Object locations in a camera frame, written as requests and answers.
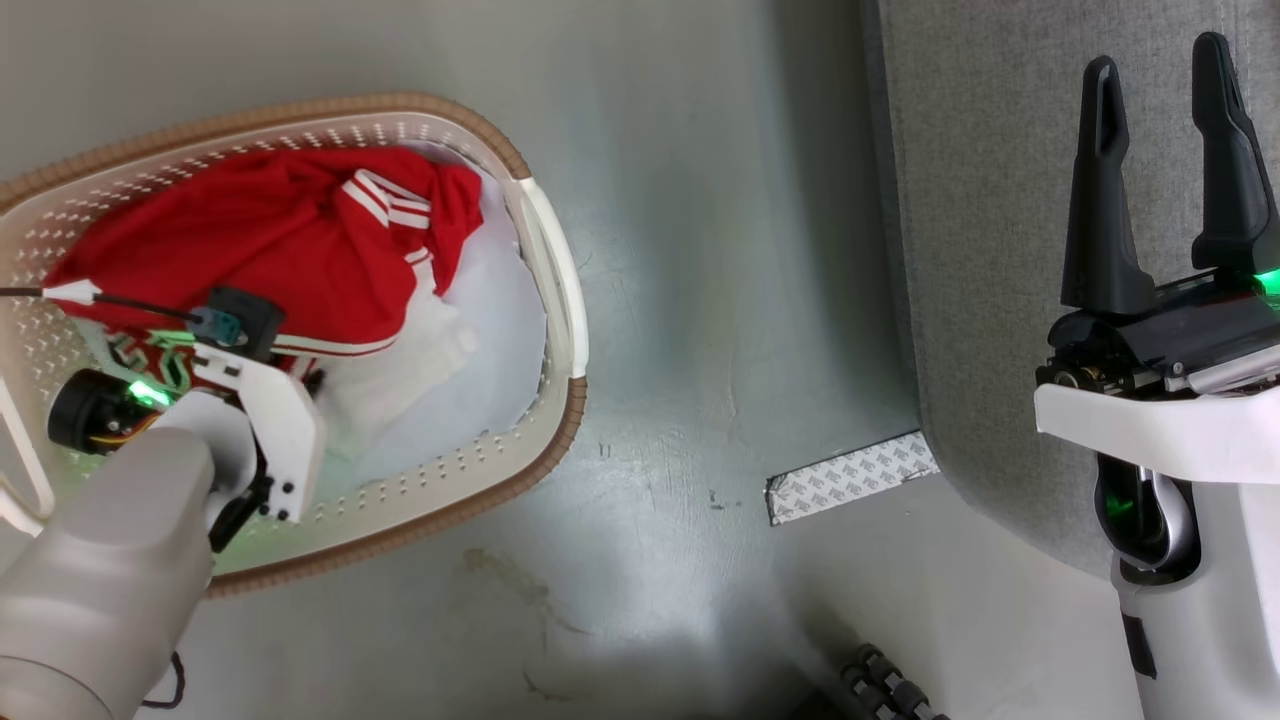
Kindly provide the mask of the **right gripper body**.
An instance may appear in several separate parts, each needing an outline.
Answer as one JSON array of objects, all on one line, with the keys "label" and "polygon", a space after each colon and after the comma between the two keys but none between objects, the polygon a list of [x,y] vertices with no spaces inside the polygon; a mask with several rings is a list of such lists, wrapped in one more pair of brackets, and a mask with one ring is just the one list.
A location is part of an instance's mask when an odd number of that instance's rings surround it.
[{"label": "right gripper body", "polygon": [[1277,273],[1204,272],[1048,333],[1036,428],[1193,483],[1277,484]]}]

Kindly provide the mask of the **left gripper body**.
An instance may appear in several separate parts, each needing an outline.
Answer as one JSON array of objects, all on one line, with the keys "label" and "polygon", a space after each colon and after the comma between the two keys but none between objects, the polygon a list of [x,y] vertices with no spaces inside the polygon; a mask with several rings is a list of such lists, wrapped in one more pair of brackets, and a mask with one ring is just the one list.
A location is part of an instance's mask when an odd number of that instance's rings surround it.
[{"label": "left gripper body", "polygon": [[143,380],[84,369],[55,395],[47,438],[81,454],[106,456],[146,430],[179,428],[210,447],[215,473],[209,524],[257,516],[298,523],[323,464],[325,423],[310,392],[282,369],[209,345],[195,348],[207,382],[183,395]]}]

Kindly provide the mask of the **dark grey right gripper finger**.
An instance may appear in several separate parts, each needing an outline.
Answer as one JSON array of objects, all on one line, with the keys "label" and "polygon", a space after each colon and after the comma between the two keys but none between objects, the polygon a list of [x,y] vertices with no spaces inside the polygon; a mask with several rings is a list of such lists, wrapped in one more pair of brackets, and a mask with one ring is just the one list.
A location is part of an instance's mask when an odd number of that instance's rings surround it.
[{"label": "dark grey right gripper finger", "polygon": [[1201,33],[1192,54],[1192,115],[1203,141],[1197,269],[1270,273],[1279,266],[1277,204],[1247,113],[1228,38]]},{"label": "dark grey right gripper finger", "polygon": [[1130,132],[1115,60],[1094,58],[1082,78],[1060,302],[1088,313],[1147,313],[1155,279],[1142,270],[1123,165]]}]

